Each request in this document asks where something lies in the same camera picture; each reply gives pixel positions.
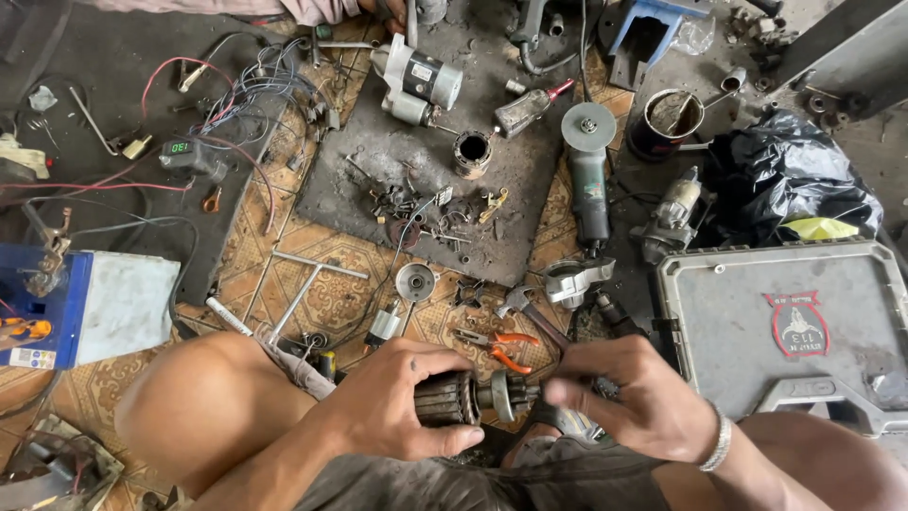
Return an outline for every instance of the sticker label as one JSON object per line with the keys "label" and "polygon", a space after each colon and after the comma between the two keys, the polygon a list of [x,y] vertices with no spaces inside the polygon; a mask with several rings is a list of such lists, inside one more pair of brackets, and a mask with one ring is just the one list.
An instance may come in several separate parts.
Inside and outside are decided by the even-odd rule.
{"label": "sticker label", "polygon": [[431,69],[427,68],[425,65],[419,65],[416,63],[413,63],[413,70],[410,71],[410,74],[416,76],[423,82],[428,82],[432,78]]}
{"label": "sticker label", "polygon": [[32,367],[34,369],[53,369],[56,360],[55,351],[15,347],[9,352],[9,365]]}
{"label": "sticker label", "polygon": [[591,183],[583,186],[583,195],[591,199],[601,199],[606,196],[602,183]]}
{"label": "sticker label", "polygon": [[829,329],[816,306],[817,291],[764,295],[773,313],[773,337],[785,356],[826,355]]}

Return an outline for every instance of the grinding disc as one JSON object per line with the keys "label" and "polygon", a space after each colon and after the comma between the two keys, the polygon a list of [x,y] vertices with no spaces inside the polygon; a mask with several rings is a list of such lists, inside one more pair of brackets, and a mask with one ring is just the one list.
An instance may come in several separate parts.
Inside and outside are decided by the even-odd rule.
{"label": "grinding disc", "polygon": [[[584,120],[593,122],[592,133],[581,127]],[[612,143],[617,132],[615,116],[599,103],[574,105],[561,119],[561,135],[572,148],[584,153],[601,151]]]}

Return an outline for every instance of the hand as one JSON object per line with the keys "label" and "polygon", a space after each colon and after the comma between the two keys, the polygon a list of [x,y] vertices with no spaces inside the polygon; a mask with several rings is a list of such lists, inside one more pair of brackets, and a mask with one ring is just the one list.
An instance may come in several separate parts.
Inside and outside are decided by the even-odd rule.
{"label": "hand", "polygon": [[[375,12],[375,2],[377,0],[359,0],[360,7],[367,11]],[[394,34],[403,34],[404,27],[407,26],[407,4],[404,0],[387,0],[388,8],[394,14],[394,17],[385,21],[385,28]]]}
{"label": "hand", "polygon": [[[578,381],[606,376],[618,402]],[[716,448],[716,411],[641,336],[571,346],[546,385],[545,399],[587,414],[622,446],[669,461],[704,463]]]}
{"label": "hand", "polygon": [[419,461],[454,456],[482,441],[481,427],[423,427],[416,417],[413,387],[429,375],[470,370],[472,363],[444,346],[391,339],[344,378],[303,418],[328,439],[337,454]]}

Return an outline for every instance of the hammer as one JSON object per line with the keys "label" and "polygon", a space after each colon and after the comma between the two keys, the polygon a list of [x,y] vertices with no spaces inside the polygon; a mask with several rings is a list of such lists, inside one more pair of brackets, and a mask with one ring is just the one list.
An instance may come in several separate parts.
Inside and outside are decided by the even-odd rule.
{"label": "hammer", "polygon": [[558,349],[561,350],[561,355],[564,356],[564,352],[568,349],[570,341],[568,338],[561,333],[560,330],[549,322],[542,313],[536,309],[533,304],[530,304],[529,298],[527,298],[527,291],[533,289],[538,289],[538,286],[519,286],[515,287],[505,296],[505,303],[495,307],[495,315],[504,319],[508,314],[510,309],[517,309],[522,312],[524,316],[528,317],[540,330],[546,333],[555,344],[558,345]]}

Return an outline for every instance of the shorts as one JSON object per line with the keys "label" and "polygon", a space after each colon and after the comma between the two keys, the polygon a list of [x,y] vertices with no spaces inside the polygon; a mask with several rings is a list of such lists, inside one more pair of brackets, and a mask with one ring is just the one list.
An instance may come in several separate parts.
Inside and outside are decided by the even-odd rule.
{"label": "shorts", "polygon": [[[299,358],[263,343],[293,384],[322,400],[334,384]],[[583,436],[538,436],[511,468],[346,455],[332,460],[294,507],[303,510],[433,509],[498,511],[601,509],[669,511],[652,470],[662,461]]]}

